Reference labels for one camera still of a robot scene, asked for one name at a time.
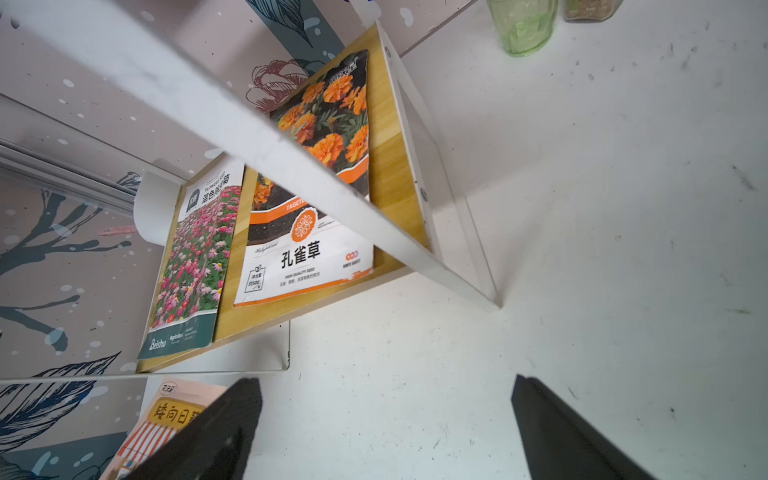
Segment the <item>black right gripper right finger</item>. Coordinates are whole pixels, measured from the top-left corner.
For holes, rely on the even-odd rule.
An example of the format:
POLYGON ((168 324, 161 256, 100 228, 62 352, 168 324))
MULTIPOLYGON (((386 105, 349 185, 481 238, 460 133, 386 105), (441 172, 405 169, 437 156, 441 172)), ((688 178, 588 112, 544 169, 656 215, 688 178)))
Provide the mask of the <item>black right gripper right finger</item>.
POLYGON ((517 376, 511 404, 531 478, 651 477, 539 379, 517 376))

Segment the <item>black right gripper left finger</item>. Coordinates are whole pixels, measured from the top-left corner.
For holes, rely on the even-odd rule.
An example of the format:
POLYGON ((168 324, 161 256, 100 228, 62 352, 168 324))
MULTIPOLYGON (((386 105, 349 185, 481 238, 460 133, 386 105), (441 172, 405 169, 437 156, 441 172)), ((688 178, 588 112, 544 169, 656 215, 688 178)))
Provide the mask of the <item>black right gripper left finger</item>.
POLYGON ((128 477, 243 479, 262 407, 259 380, 238 380, 128 477))

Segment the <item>orange marigold seed bag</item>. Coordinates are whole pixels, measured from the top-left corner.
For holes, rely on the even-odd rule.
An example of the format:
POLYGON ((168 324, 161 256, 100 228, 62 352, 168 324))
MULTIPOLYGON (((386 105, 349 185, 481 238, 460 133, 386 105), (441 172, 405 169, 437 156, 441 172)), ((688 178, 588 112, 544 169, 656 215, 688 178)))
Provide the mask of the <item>orange marigold seed bag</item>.
POLYGON ((341 203, 370 198, 370 53, 357 50, 270 114, 294 146, 277 180, 254 173, 236 306, 338 286, 373 271, 374 246, 336 219, 341 203))

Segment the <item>pink flower field seed bag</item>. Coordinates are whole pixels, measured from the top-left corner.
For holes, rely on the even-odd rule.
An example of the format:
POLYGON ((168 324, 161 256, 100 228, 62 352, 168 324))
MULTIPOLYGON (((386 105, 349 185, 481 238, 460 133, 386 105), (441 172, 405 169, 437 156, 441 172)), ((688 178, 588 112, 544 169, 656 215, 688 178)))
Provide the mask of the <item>pink flower field seed bag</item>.
POLYGON ((223 156, 181 189, 139 360, 212 343, 244 173, 243 161, 223 156))

